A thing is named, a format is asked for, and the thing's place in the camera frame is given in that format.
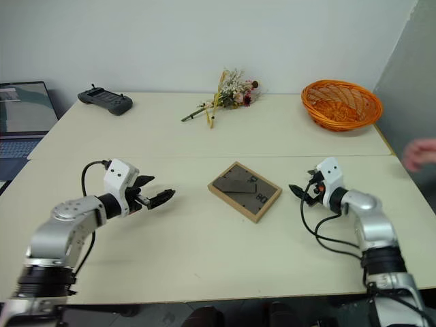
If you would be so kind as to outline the person's bare hand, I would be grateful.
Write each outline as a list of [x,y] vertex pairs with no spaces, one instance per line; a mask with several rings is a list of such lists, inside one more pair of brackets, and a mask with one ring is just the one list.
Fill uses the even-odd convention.
[[403,151],[403,164],[412,172],[422,166],[435,163],[436,139],[423,138],[410,142]]

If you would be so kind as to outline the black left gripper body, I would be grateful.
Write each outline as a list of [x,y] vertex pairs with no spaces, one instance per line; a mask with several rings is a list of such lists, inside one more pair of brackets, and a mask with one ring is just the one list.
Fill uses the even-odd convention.
[[140,211],[143,207],[150,209],[150,201],[141,194],[141,188],[128,187],[125,190],[125,199],[129,207],[129,215]]

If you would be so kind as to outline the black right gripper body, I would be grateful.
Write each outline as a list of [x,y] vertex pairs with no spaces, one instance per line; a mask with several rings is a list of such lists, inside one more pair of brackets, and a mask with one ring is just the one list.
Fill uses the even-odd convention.
[[306,187],[305,202],[308,206],[315,206],[316,204],[323,204],[323,199],[324,180],[313,177]]

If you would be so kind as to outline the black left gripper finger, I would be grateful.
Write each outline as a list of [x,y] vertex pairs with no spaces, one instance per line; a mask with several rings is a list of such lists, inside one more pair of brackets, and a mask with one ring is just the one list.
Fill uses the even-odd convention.
[[158,193],[155,197],[149,198],[148,209],[154,209],[169,201],[176,193],[173,189],[166,189]]
[[135,179],[132,187],[133,188],[141,188],[141,187],[145,186],[147,183],[153,181],[154,179],[155,179],[154,176],[140,175]]

